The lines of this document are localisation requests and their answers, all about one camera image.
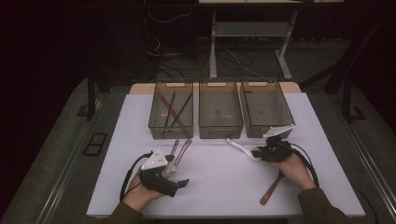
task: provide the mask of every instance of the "floor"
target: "floor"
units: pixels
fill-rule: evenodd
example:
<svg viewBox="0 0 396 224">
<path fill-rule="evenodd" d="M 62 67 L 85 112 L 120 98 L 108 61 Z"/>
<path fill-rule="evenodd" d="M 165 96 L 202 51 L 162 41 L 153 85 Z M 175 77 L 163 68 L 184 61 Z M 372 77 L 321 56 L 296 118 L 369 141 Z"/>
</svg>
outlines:
<svg viewBox="0 0 396 224">
<path fill-rule="evenodd" d="M 183 57 L 176 50 L 169 49 L 166 60 L 159 65 L 157 77 L 208 77 L 207 39 L 199 41 L 199 54 L 193 58 Z M 266 38 L 220 39 L 216 50 L 218 77 L 267 76 L 282 80 L 274 54 L 280 44 L 277 39 Z M 292 81 L 300 83 L 332 65 L 343 55 L 348 44 L 347 40 L 340 39 L 292 41 L 285 56 Z M 352 220 L 367 224 L 395 223 L 396 217 L 388 209 L 391 203 L 387 202 L 383 193 L 387 191 L 382 180 L 389 189 L 396 189 L 396 177 L 392 174 L 396 168 L 396 136 L 357 88 L 353 89 L 352 106 L 360 108 L 366 120 L 346 122 L 340 113 L 341 92 L 326 94 L 322 89 L 325 82 L 326 78 L 323 78 L 303 91 L 308 94 L 334 153 L 366 212 L 365 217 L 353 217 Z M 87 217 L 85 213 L 123 99 L 130 87 L 114 87 L 109 93 L 97 92 L 97 112 L 91 121 L 83 117 L 87 104 L 86 88 L 84 80 L 70 95 L 64 112 L 25 177 L 2 224 L 98 222 L 98 219 Z M 83 156 L 81 152 L 93 133 L 107 133 L 102 153 L 97 157 Z M 362 162 L 362 150 L 376 165 L 381 175 L 379 179 L 373 175 L 373 169 Z M 262 219 L 238 219 L 204 220 L 200 223 L 266 222 Z M 303 222 L 299 217 L 293 217 L 288 219 L 288 223 Z"/>
</svg>

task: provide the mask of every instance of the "clear plastic bin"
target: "clear plastic bin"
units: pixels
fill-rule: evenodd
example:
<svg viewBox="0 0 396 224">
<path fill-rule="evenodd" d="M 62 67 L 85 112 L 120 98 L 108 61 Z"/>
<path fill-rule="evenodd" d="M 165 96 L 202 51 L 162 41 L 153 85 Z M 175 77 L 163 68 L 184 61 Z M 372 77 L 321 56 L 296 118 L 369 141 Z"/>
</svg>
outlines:
<svg viewBox="0 0 396 224">
<path fill-rule="evenodd" d="M 201 78 L 199 83 L 200 138 L 240 138 L 243 126 L 235 80 Z"/>
<path fill-rule="evenodd" d="M 148 122 L 154 139 L 193 138 L 192 88 L 192 80 L 157 80 Z"/>
<path fill-rule="evenodd" d="M 295 125 L 277 78 L 242 78 L 240 98 L 249 138 L 262 138 L 271 127 Z M 279 136 L 286 138 L 290 132 Z"/>
</svg>

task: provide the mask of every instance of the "metal bar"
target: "metal bar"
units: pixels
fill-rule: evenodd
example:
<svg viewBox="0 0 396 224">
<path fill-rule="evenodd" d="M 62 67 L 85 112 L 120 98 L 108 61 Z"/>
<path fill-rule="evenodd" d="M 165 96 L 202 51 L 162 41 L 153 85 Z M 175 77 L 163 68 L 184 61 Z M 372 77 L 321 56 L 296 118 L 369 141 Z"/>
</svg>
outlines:
<svg viewBox="0 0 396 224">
<path fill-rule="evenodd" d="M 293 11 L 293 10 L 329 10 L 332 8 L 359 8 L 369 7 L 370 4 L 355 4 L 353 6 L 345 3 L 315 3 L 315 4 L 304 4 L 304 3 L 255 3 L 255 4 L 197 4 L 197 5 L 137 5 L 134 3 L 104 3 L 104 4 L 83 4 L 78 1 L 71 3 L 72 7 L 80 9 L 114 9 L 114 10 L 132 10 L 132 11 L 156 11 L 156 10 L 190 10 L 190 11 L 222 11 L 222 10 L 282 10 L 282 11 Z"/>
<path fill-rule="evenodd" d="M 102 108 L 103 102 L 103 98 L 99 97 L 96 102 L 96 111 L 99 111 Z M 84 149 L 84 144 L 86 142 L 86 139 L 88 138 L 89 132 L 94 124 L 95 119 L 96 116 L 93 116 L 92 121 L 86 122 L 82 126 L 81 131 L 78 134 L 76 144 L 70 154 L 70 157 L 68 158 L 64 168 L 59 174 L 59 177 L 49 194 L 47 202 L 44 205 L 44 208 L 41 210 L 37 221 L 35 222 L 36 224 L 50 223 L 58 206 L 58 203 L 62 199 L 62 195 L 64 194 L 64 190 L 67 187 L 68 181 L 73 174 L 75 164 L 78 161 L 78 158 L 81 156 L 81 152 Z"/>
<path fill-rule="evenodd" d="M 210 37 L 209 73 L 210 73 L 210 77 L 218 76 L 218 71 L 216 67 L 216 11 L 212 13 L 212 34 Z"/>
<path fill-rule="evenodd" d="M 336 97 L 331 98 L 331 103 L 333 107 L 336 106 Z M 371 157 L 369 151 L 367 148 L 364 146 L 363 142 L 361 141 L 358 133 L 356 132 L 355 128 L 353 127 L 353 124 L 347 122 L 347 120 L 343 117 L 343 115 L 338 111 L 337 115 L 339 116 L 339 119 L 343 121 L 350 138 L 353 140 L 353 143 L 355 145 L 356 152 L 358 153 L 358 156 L 361 158 L 361 162 L 364 165 L 364 168 L 366 169 L 368 175 L 372 179 L 375 188 L 378 190 L 379 195 L 381 196 L 383 202 L 385 203 L 385 206 L 388 208 L 390 215 L 393 217 L 393 220 L 396 222 L 396 197 L 392 189 L 389 187 L 387 181 L 385 180 L 384 176 L 381 175 L 381 172 L 379 171 L 378 167 L 376 166 L 373 158 Z"/>
<path fill-rule="evenodd" d="M 277 55 L 278 57 L 285 56 L 286 48 L 288 47 L 288 44 L 290 42 L 291 33 L 293 32 L 294 24 L 297 20 L 297 15 L 298 15 L 298 11 L 294 11 L 290 16 L 290 21 L 283 37 L 283 44 L 282 47 L 280 48 L 279 54 Z"/>
</svg>

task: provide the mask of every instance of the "dark background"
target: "dark background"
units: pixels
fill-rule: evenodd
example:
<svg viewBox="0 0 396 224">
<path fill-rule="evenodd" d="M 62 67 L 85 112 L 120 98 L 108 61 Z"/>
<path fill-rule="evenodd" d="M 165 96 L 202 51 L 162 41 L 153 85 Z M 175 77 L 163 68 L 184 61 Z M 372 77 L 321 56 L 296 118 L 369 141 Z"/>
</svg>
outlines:
<svg viewBox="0 0 396 224">
<path fill-rule="evenodd" d="M 350 38 L 351 27 L 362 14 L 345 10 L 301 13 L 294 38 Z M 352 74 L 356 85 L 395 131 L 396 12 L 389 15 Z M 111 11 L 80 15 L 62 0 L 1 2 L 0 217 L 69 95 L 91 68 L 101 91 L 152 78 L 138 18 L 137 14 Z M 194 28 L 205 32 L 206 27 L 206 23 L 197 23 Z M 177 36 L 176 27 L 169 29 Z"/>
</svg>

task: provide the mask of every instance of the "chopstick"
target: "chopstick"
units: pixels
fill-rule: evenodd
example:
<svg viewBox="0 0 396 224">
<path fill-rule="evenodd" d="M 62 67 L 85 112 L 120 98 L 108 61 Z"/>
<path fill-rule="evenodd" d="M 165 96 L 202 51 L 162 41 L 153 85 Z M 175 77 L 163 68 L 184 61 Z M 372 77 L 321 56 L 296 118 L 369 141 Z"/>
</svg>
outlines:
<svg viewBox="0 0 396 224">
<path fill-rule="evenodd" d="M 165 124 L 163 125 L 163 127 L 166 127 L 166 124 L 168 123 L 170 110 L 171 110 L 172 104 L 173 104 L 173 99 L 175 98 L 175 93 L 176 93 L 176 92 L 174 91 L 174 93 L 172 94 L 171 104 L 170 104 L 169 107 L 168 107 L 168 114 L 166 115 L 166 120 L 165 120 Z"/>
<path fill-rule="evenodd" d="M 178 111 L 178 114 L 175 117 L 175 120 L 172 122 L 171 127 L 174 126 L 175 122 L 178 120 L 178 116 L 181 114 L 181 112 L 183 111 L 184 107 L 186 107 L 187 103 L 189 102 L 190 98 L 192 96 L 192 93 L 189 95 L 189 98 L 187 98 L 186 103 L 184 103 L 184 105 L 180 108 L 180 111 Z"/>
<path fill-rule="evenodd" d="M 168 101 L 165 99 L 165 97 L 163 95 L 161 96 L 161 101 L 163 101 L 163 104 L 166 106 L 166 108 L 168 108 L 168 110 L 171 112 L 172 116 L 175 118 L 174 122 L 176 121 L 178 126 L 184 127 L 183 122 L 181 122 L 181 120 L 178 118 L 177 113 L 172 108 L 172 106 L 169 105 Z"/>
</svg>

